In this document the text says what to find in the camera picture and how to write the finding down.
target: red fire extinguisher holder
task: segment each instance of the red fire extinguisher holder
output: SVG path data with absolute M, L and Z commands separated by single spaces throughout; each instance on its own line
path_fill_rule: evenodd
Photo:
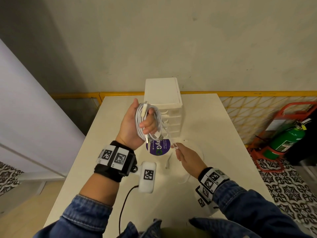
M 312 107 L 308 110 L 308 111 L 297 111 L 295 112 L 294 114 L 285 114 L 285 110 L 287 108 L 289 108 L 290 106 L 292 105 L 307 105 L 307 104 L 311 104 Z M 294 102 L 294 103 L 289 103 L 287 105 L 285 105 L 280 111 L 278 111 L 273 119 L 271 120 L 271 122 L 273 120 L 276 120 L 276 119 L 285 119 L 285 120 L 298 120 L 298 121 L 303 121 L 305 119 L 307 119 L 307 117 L 309 115 L 311 115 L 312 112 L 314 112 L 315 110 L 317 109 L 317 102 Z M 273 150 L 271 147 L 269 147 L 268 145 L 266 147 L 264 147 L 263 149 L 261 149 L 260 151 L 256 151 L 256 148 L 257 148 L 257 144 L 259 143 L 260 140 L 263 140 L 263 137 L 264 137 L 264 134 L 266 133 L 266 129 L 267 127 L 271 124 L 271 122 L 264 128 L 264 130 L 259 134 L 257 135 L 254 140 L 252 141 L 252 143 L 248 146 L 248 152 L 249 154 L 251 155 L 252 159 L 254 160 L 257 168 L 259 168 L 261 171 L 263 172 L 268 172 L 268 173 L 271 173 L 271 172 L 283 172 L 284 171 L 284 166 L 281 162 L 281 159 L 283 158 L 284 154 L 285 153 L 282 153 L 282 152 L 277 152 L 276 150 Z M 266 151 L 266 150 L 270 150 L 271 152 L 274 152 L 278 155 L 280 155 L 276 160 L 270 160 L 266 157 L 264 157 L 263 153 Z M 277 162 L 280 169 L 263 169 L 259 163 L 258 163 L 258 159 L 264 159 L 264 160 L 268 160 L 268 161 L 271 161 L 271 162 Z

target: hand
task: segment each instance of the hand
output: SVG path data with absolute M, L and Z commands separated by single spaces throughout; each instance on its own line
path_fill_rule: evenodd
M 133 150 L 136 150 L 144 143 L 144 140 L 138 136 L 137 128 L 135 126 L 135 113 L 138 106 L 139 102 L 135 98 L 125 116 L 123 117 L 120 125 L 120 131 L 116 137 L 117 142 Z M 144 128 L 143 133 L 145 135 L 149 133 L 155 134 L 155 132 L 157 131 L 153 108 L 149 109 L 146 120 L 140 123 L 140 128 Z
M 207 165 L 201 160 L 199 155 L 182 143 L 176 143 L 176 157 L 182 162 L 184 169 L 193 177 L 198 179 L 200 173 L 207 168 Z

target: denim sleeve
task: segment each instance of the denim sleeve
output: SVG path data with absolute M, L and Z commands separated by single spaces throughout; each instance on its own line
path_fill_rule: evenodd
M 213 201 L 228 220 L 252 230 L 261 237 L 310 237 L 275 204 L 254 190 L 246 191 L 234 181 L 229 180 L 219 186 Z
M 110 206 L 77 195 L 57 222 L 43 228 L 34 237 L 102 237 L 111 211 Z

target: table surface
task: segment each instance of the table surface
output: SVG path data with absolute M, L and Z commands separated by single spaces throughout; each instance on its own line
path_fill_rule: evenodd
M 121 120 L 135 97 L 139 102 L 144 98 L 105 97 L 45 226 L 59 219 L 92 175 L 101 149 L 116 137 Z M 182 100 L 184 119 L 177 141 L 186 140 L 185 143 L 195 144 L 203 152 L 208 166 L 220 168 L 245 189 L 256 190 L 267 200 L 273 201 L 217 94 L 182 95 Z M 140 193 L 137 190 L 130 193 L 121 218 L 121 230 L 124 230 L 129 221 L 142 231 L 154 218 L 162 219 L 162 227 L 168 227 L 184 225 L 187 219 L 193 216 L 204 216 L 194 195 L 198 181 L 191 177 L 187 183 L 178 184 L 183 180 L 185 171 L 177 161 L 175 153 L 171 156 L 169 169 L 165 169 L 166 155 L 153 156 L 148 153 L 145 145 L 135 153 L 138 164 L 142 161 L 157 163 L 154 191 L 152 194 Z M 138 184 L 138 180 L 139 177 L 134 174 L 122 179 L 104 236 L 118 236 L 122 204 L 128 191 Z M 224 215 L 218 211 L 213 217 L 224 218 Z

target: purple sticker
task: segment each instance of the purple sticker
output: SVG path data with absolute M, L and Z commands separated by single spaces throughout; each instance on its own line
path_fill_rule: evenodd
M 150 143 L 150 153 L 152 155 L 164 155 L 171 148 L 171 142 L 169 139 L 163 140 L 153 140 Z

